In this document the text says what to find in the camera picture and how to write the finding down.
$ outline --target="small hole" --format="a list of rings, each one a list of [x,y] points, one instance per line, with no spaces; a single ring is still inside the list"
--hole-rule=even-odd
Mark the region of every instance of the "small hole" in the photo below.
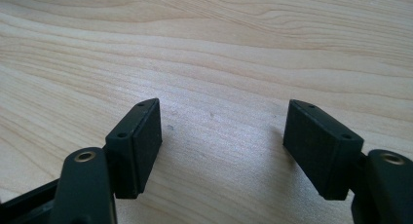
[[[88,158],[91,157],[91,156],[92,156],[91,153],[84,153],[84,154],[79,155],[79,159],[80,159],[80,160],[86,160],[86,159],[88,159]]]
[[[343,138],[348,138],[348,139],[352,138],[349,134],[342,134],[341,136],[343,136]]]
[[[394,154],[384,153],[382,154],[382,157],[383,160],[394,165],[400,166],[404,164],[404,160]]]
[[[95,152],[83,152],[76,156],[75,162],[84,163],[84,162],[87,162],[93,159],[94,156],[95,156]]]
[[[120,138],[125,138],[126,136],[128,136],[126,133],[118,133],[118,137]]]

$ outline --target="wood grain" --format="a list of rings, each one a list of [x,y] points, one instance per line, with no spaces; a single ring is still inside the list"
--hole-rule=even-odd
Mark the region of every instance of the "wood grain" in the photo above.
[[[164,143],[120,223],[352,223],[282,148],[312,102],[413,159],[413,0],[0,0],[0,197],[59,177],[158,97]]]

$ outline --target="black plastic part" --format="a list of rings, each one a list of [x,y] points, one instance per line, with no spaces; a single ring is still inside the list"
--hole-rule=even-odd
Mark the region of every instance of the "black plastic part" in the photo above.
[[[136,199],[144,191],[161,144],[158,98],[136,104],[106,136],[103,149],[116,198]]]
[[[380,223],[412,223],[413,162],[394,152],[372,150],[365,170]]]
[[[0,205],[0,223],[47,223],[53,207],[57,180]]]
[[[290,100],[283,145],[327,200],[345,200],[363,139],[313,104]]]
[[[50,224],[114,224],[116,210],[106,157],[100,148],[84,148],[65,160]]]
[[[352,181],[350,189],[355,193],[352,202],[352,215],[355,224],[379,223],[380,214],[371,195],[365,174],[367,157],[360,154],[358,161],[351,165]]]

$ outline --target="wooden table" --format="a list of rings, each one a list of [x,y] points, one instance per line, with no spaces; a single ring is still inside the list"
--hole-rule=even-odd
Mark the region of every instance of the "wooden table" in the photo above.
[[[353,223],[282,147],[288,101],[413,158],[413,0],[0,0],[0,197],[59,177],[158,97],[120,223]]]

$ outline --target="mounting hole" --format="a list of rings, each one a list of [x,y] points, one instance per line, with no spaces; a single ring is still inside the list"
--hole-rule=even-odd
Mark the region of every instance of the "mounting hole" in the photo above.
[[[347,139],[351,139],[351,138],[352,138],[352,136],[349,135],[349,134],[342,134],[341,136],[342,136],[343,138],[347,138]]]
[[[128,135],[124,132],[118,133],[118,137],[120,137],[120,138],[125,138],[126,136],[128,136]]]
[[[404,160],[402,158],[400,158],[399,156],[395,155],[395,154],[390,154],[390,153],[383,153],[382,158],[384,161],[394,164],[394,165],[403,165],[404,164]]]
[[[75,162],[84,163],[84,162],[87,162],[87,161],[93,159],[94,156],[96,156],[95,152],[92,152],[92,151],[83,152],[83,153],[80,153],[76,156]]]

